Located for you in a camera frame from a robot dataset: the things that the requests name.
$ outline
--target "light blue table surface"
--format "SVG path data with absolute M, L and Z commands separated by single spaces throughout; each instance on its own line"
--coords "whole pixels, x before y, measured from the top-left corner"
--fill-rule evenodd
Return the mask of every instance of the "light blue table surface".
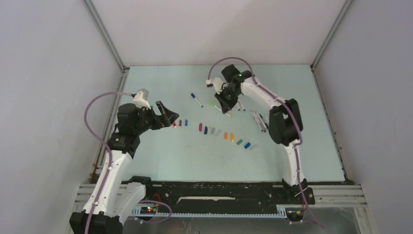
M 214 68 L 211 77 L 222 77 L 224 65 Z M 247 70 L 237 65 L 240 71 Z M 279 96 L 298 101 L 303 121 L 301 163 L 308 181 L 343 181 L 344 176 L 327 124 L 317 88 L 308 65 L 253 65 L 256 77 Z M 232 117 L 208 104 L 218 104 L 214 89 L 207 88 L 209 65 L 133 66 L 124 88 L 135 93 L 149 91 L 148 101 L 155 106 L 160 100 L 170 110 L 179 113 L 182 127 L 147 131 L 141 135 L 132 164 L 124 179 L 133 175 L 150 176 L 152 180 L 174 181 L 281 181 L 282 145 L 275 144 L 268 133 L 262 133 L 250 110 L 268 113 L 248 97 L 240 97 L 246 112 L 236 109 Z M 201 108 L 190 96 L 193 92 L 203 103 Z M 121 103 L 130 102 L 123 97 Z M 189 125 L 184 126 L 185 119 Z M 208 134 L 198 131 L 199 123 L 209 128 Z M 220 137 L 210 133 L 222 129 Z M 224 140 L 224 133 L 235 135 L 235 142 Z M 246 150 L 246 142 L 258 144 Z

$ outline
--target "white marker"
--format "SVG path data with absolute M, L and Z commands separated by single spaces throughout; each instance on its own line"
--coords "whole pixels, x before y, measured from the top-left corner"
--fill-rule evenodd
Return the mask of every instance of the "white marker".
M 204 105 L 195 97 L 193 93 L 191 93 L 191 96 L 195 99 L 195 101 L 201 106 L 204 107 Z
M 217 108 L 218 110 L 220 110 L 220 112 L 222 112 L 222 110 L 221 110 L 221 108 L 219 108 L 217 105 L 214 105 L 215 106 L 215 108 Z
M 264 120 L 261 119 L 260 115 L 259 115 L 257 112 L 253 111 L 253 113 L 255 114 L 255 116 L 257 117 L 258 122 L 260 123 L 260 125 L 261 125 L 262 128 L 264 129 L 264 132 L 266 132 L 266 130 L 265 130 L 266 127 L 265 127 Z
M 245 107 L 244 107 L 243 103 L 241 102 L 241 100 L 238 99 L 238 102 L 241 105 L 242 110 L 245 111 Z
M 264 129 L 261 127 L 261 124 L 258 122 L 257 117 L 255 116 L 255 113 L 253 111 L 250 111 L 252 116 L 254 117 L 255 122 L 257 123 L 258 127 L 261 129 L 261 132 L 264 131 Z

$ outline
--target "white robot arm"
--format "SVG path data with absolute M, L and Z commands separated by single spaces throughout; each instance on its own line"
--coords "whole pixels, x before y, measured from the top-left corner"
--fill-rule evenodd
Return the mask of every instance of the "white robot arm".
M 213 86 L 215 88 L 215 97 L 221 104 L 222 112 L 226 113 L 231 110 L 237 103 L 240 94 L 250 97 L 264 109 L 269 110 L 268 131 L 270 136 L 277 144 L 283 144 L 287 151 L 287 156 L 284 158 L 283 182 L 290 187 L 296 187 L 304 181 L 303 189 L 305 190 L 307 186 L 301 170 L 298 146 L 299 133 L 292 117 L 285 108 L 286 105 L 290 109 L 301 131 L 302 121 L 297 102 L 294 99 L 285 100 L 277 96 L 263 86 L 250 71 L 239 72 L 234 65 L 227 66 L 222 74 L 226 83 L 220 78 L 212 78 L 206 81 L 208 87 Z M 296 159 L 295 149 L 297 149 L 298 160 Z M 299 170 L 300 180 L 298 180 L 297 170 Z M 294 191 L 297 192 L 294 196 L 300 194 L 299 190 L 294 189 Z
M 118 123 L 108 140 L 110 152 L 105 155 L 105 164 L 94 191 L 82 212 L 73 212 L 70 225 L 75 234 L 85 230 L 94 233 L 122 233 L 123 224 L 132 213 L 135 205 L 146 195 L 146 186 L 132 182 L 115 202 L 125 169 L 132 162 L 139 136 L 147 130 L 169 127 L 179 117 L 157 101 L 161 115 L 155 114 L 147 102 L 148 91 L 139 90 L 133 95 L 132 103 L 119 106 Z

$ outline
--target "purple cable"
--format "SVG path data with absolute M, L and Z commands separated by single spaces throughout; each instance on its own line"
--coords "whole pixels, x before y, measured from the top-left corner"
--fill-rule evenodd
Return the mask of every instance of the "purple cable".
M 169 215 L 166 218 L 164 218 L 162 220 L 159 220 L 159 221 L 146 221 L 146 220 L 139 219 L 137 217 L 129 217 L 126 220 L 139 220 L 139 221 L 144 222 L 144 223 L 152 223 L 153 224 L 153 223 L 160 223 L 160 222 L 166 221 L 167 219 L 169 219 L 172 216 L 172 208 L 166 203 L 163 203 L 163 202 L 160 202 L 160 201 L 152 201 L 152 200 L 141 200 L 139 203 L 155 203 L 155 204 L 163 205 L 166 208 L 168 208 Z
M 228 60 L 228 59 L 237 59 L 237 60 L 243 61 L 243 62 L 248 66 L 249 70 L 251 71 L 252 80 L 253 80 L 254 84 L 255 84 L 259 89 L 261 89 L 262 91 L 264 91 L 264 92 L 266 92 L 268 95 L 270 95 L 275 101 L 277 101 L 278 103 L 280 103 L 280 104 L 287 110 L 288 114 L 290 115 L 291 119 L 293 120 L 294 126 L 295 126 L 295 128 L 296 128 L 296 130 L 297 130 L 297 133 L 298 133 L 298 135 L 299 135 L 299 140 L 300 140 L 299 143 L 294 144 L 294 153 L 295 153 L 295 155 L 296 155 L 296 161 L 297 161 L 297 180 L 298 180 L 298 182 L 299 182 L 298 185 L 299 185 L 299 188 L 300 188 L 300 193 L 301 193 L 301 196 L 302 196 L 302 199 L 303 199 L 305 205 L 307 206 L 308 211 L 310 212 L 311 216 L 312 216 L 313 219 L 314 219 L 314 222 L 315 222 L 317 225 L 319 225 L 321 228 L 324 228 L 324 225 L 322 225 L 322 224 L 317 220 L 317 218 L 315 217 L 312 209 L 308 206 L 307 199 L 305 198 L 304 191 L 303 191 L 302 186 L 301 186 L 301 183 L 300 183 L 300 170 L 301 170 L 301 168 L 300 168 L 300 158 L 299 158 L 299 156 L 298 156 L 297 146 L 299 146 L 299 145 L 302 144 L 302 135 L 301 135 L 301 131 L 300 131 L 300 128 L 299 128 L 299 126 L 298 126 L 297 120 L 296 120 L 295 116 L 293 115 L 293 112 L 290 110 L 290 108 L 289 108 L 284 102 L 282 102 L 281 100 L 279 100 L 278 97 L 277 97 L 276 95 L 274 95 L 271 91 L 265 89 L 264 87 L 262 87 L 261 85 L 258 84 L 258 82 L 255 80 L 255 75 L 254 75 L 254 73 L 252 72 L 252 67 L 251 67 L 251 65 L 250 65 L 246 60 L 244 60 L 244 59 L 242 59 L 242 58 L 239 58 L 239 57 L 226 57 L 226 58 L 220 59 L 219 61 L 217 61 L 216 63 L 214 63 L 213 66 L 211 67 L 211 69 L 209 70 L 208 78 L 207 78 L 207 79 L 208 79 L 208 80 L 210 79 L 210 76 L 211 76 L 211 73 L 212 73 L 212 69 L 213 69 L 218 63 L 220 63 L 220 62 L 222 62 L 222 61 L 224 61 L 224 60 Z
M 89 132 L 90 132 L 97 140 L 99 140 L 99 142 L 102 143 L 103 146 L 105 146 L 106 150 L 108 151 L 108 153 L 109 153 L 109 164 L 108 164 L 108 168 L 109 168 L 109 167 L 112 166 L 112 151 L 111 151 L 111 149 L 109 148 L 109 145 L 108 145 L 101 137 L 99 137 L 96 133 L 94 133 L 94 131 L 90 128 L 90 126 L 89 126 L 89 124 L 88 124 L 88 120 L 87 120 L 88 111 L 89 111 L 91 105 L 92 105 L 96 100 L 98 100 L 99 98 L 104 97 L 104 96 L 108 96 L 108 95 L 126 95 L 126 96 L 132 96 L 132 94 L 130 94 L 130 93 L 122 93 L 122 92 L 108 92 L 108 93 L 101 94 L 101 95 L 93 98 L 93 100 L 92 100 L 91 102 L 89 102 L 88 106 L 87 106 L 86 109 L 85 109 L 85 115 L 83 116 L 83 120 L 85 121 L 86 128 L 89 130 Z M 100 187 L 99 187 L 99 189 L 97 190 L 97 193 L 96 193 L 96 197 L 94 198 L 94 202 L 93 202 L 92 207 L 91 207 L 91 210 L 90 210 L 90 212 L 89 212 L 88 219 L 87 219 L 87 221 L 86 221 L 85 234 L 88 234 L 88 233 L 89 233 L 90 222 L 91 222 L 91 219 L 92 219 L 92 215 L 93 215 L 93 212 L 94 212 L 94 208 L 95 208 L 95 206 L 96 206 L 96 205 L 95 205 L 95 202 L 97 202 L 97 201 L 99 200 L 100 194 L 102 193 L 103 187 L 105 186 L 105 183 L 106 183 L 106 180 L 108 179 L 108 176 L 109 176 L 109 170 L 106 170 L 105 175 L 104 175 L 103 180 L 102 180 L 102 183 L 100 184 Z
M 211 78 L 212 69 L 214 69 L 214 67 L 215 67 L 216 65 L 218 65 L 218 63 L 220 63 L 220 62 L 222 62 L 222 61 L 225 61 L 225 60 L 228 60 L 228 59 L 236 59 L 236 60 L 243 61 L 243 62 L 248 66 L 249 70 L 251 71 L 252 80 L 254 81 L 255 84 L 257 84 L 257 82 L 256 82 L 256 80 L 255 80 L 254 73 L 252 73 L 252 67 L 251 67 L 251 65 L 249 65 L 249 63 L 248 63 L 247 61 L 245 61 L 244 59 L 239 58 L 239 57 L 226 57 L 226 58 L 223 58 L 223 59 L 218 60 L 216 63 L 214 63 L 214 64 L 212 65 L 211 69 L 209 70 L 208 79 L 207 79 L 207 80 L 209 80 L 209 79 Z

